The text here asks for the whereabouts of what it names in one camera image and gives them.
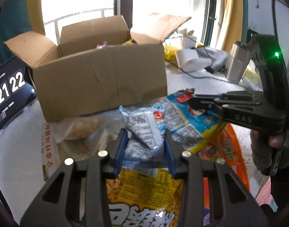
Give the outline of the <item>right hand in glove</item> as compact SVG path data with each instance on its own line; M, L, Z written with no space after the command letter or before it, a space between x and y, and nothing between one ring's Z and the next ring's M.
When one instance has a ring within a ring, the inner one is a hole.
M251 130L250 139L254 165L263 175L273 176L276 169L289 166L289 130L273 136Z

